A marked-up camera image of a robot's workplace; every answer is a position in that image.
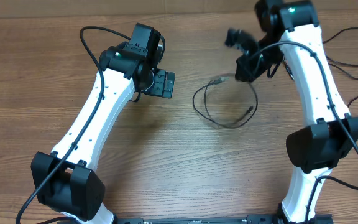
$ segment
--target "wooden surface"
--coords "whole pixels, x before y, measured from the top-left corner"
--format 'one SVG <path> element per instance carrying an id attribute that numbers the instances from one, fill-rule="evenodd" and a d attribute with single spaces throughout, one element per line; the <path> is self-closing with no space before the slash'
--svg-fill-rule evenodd
<path id="1" fill-rule="evenodd" d="M 257 0 L 0 0 L 0 18 L 253 11 Z M 358 9 L 358 0 L 312 0 L 317 9 Z"/>
<path id="2" fill-rule="evenodd" d="M 320 11 L 324 39 L 358 26 L 358 11 Z M 122 111 L 104 145 L 97 174 L 106 185 L 104 202 L 120 217 L 238 217 L 274 213 L 285 197 L 292 164 L 288 134 L 302 128 L 294 83 L 283 68 L 272 80 L 255 83 L 259 109 L 250 123 L 228 130 L 210 125 L 191 107 L 191 97 L 210 78 L 236 69 L 240 52 L 223 42 L 227 29 L 263 36 L 253 12 L 166 16 L 0 19 L 0 223 L 13 223 L 34 190 L 30 162 L 49 153 L 76 118 L 93 86 L 96 68 L 83 49 L 81 27 L 104 26 L 130 35 L 136 22 L 154 26 L 167 40 L 160 68 L 177 75 L 171 100 L 143 96 Z M 122 40 L 89 31 L 98 55 Z M 332 58 L 358 63 L 358 32 L 326 45 Z M 358 69 L 348 68 L 358 77 Z M 345 101 L 358 95 L 358 82 L 333 69 Z M 254 98 L 232 80 L 208 95 L 214 116 L 234 120 Z M 196 100 L 201 106 L 201 99 Z M 358 101 L 351 107 L 358 114 Z M 354 151 L 333 175 L 358 184 Z M 336 223 L 358 222 L 358 192 L 326 182 L 318 213 Z M 33 202 L 22 223 L 58 216 Z"/>

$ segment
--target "wood grain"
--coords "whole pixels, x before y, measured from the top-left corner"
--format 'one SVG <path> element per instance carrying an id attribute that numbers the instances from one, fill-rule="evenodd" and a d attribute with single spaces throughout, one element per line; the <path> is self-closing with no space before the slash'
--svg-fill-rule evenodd
<path id="1" fill-rule="evenodd" d="M 323 37 L 358 26 L 358 11 L 320 11 Z M 292 165 L 285 138 L 302 127 L 295 85 L 281 68 L 254 86 L 259 110 L 241 129 L 217 128 L 191 107 L 193 93 L 210 78 L 234 72 L 240 52 L 223 42 L 229 27 L 263 36 L 253 12 L 163 16 L 94 16 L 0 19 L 0 223 L 13 223 L 34 190 L 30 162 L 62 138 L 88 97 L 96 68 L 78 37 L 81 27 L 104 26 L 127 35 L 136 22 L 154 26 L 167 40 L 160 68 L 177 75 L 171 100 L 144 96 L 120 114 L 104 145 L 97 174 L 104 202 L 119 217 L 238 217 L 274 213 L 287 193 Z M 108 33 L 85 35 L 95 55 L 122 40 Z M 358 32 L 326 46 L 338 60 L 358 63 Z M 348 68 L 358 77 L 358 69 Z M 345 101 L 358 82 L 333 69 Z M 243 83 L 228 81 L 208 95 L 214 116 L 233 120 L 254 104 Z M 358 114 L 358 101 L 351 107 Z M 333 175 L 358 184 L 352 151 Z M 318 213 L 336 223 L 358 222 L 358 192 L 327 181 Z M 22 223 L 58 216 L 33 202 Z"/>
<path id="2" fill-rule="evenodd" d="M 257 0 L 0 0 L 0 18 L 253 11 Z M 312 0 L 317 9 L 358 9 L 358 0 Z"/>

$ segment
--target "beige wall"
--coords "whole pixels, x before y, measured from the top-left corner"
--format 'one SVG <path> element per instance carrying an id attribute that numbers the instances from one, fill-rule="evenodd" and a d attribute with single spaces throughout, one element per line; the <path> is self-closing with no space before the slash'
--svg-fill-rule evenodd
<path id="1" fill-rule="evenodd" d="M 247 11 L 253 10 L 256 1 L 0 0 L 0 18 Z M 317 9 L 358 9 L 358 0 L 312 1 Z"/>

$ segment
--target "wooden table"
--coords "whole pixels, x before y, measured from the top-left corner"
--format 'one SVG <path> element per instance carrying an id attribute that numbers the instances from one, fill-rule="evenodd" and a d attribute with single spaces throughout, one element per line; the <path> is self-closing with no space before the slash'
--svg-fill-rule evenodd
<path id="1" fill-rule="evenodd" d="M 358 26 L 358 11 L 320 11 L 323 37 Z M 83 26 L 103 26 L 130 35 L 136 22 L 154 26 L 167 40 L 160 68 L 177 75 L 171 100 L 143 96 L 129 103 L 104 145 L 97 174 L 106 186 L 104 202 L 120 217 L 238 217 L 275 213 L 285 197 L 293 166 L 285 150 L 288 134 L 302 128 L 295 84 L 283 68 L 254 86 L 259 109 L 249 124 L 229 130 L 213 126 L 191 106 L 193 93 L 211 78 L 234 72 L 240 52 L 223 42 L 228 28 L 263 36 L 253 12 L 165 16 L 96 16 L 0 20 L 0 223 L 13 223 L 34 190 L 30 163 L 49 153 L 84 105 L 96 67 L 81 45 Z M 89 31 L 98 57 L 122 40 Z M 358 63 L 358 32 L 326 45 L 338 60 Z M 358 77 L 358 69 L 347 68 Z M 333 69 L 344 101 L 358 95 L 358 82 Z M 232 80 L 208 95 L 213 116 L 234 119 L 254 104 L 245 83 Z M 358 114 L 358 101 L 351 111 Z M 333 175 L 358 184 L 354 151 Z M 327 181 L 318 213 L 336 223 L 358 222 L 358 191 Z M 59 216 L 33 202 L 22 223 Z"/>

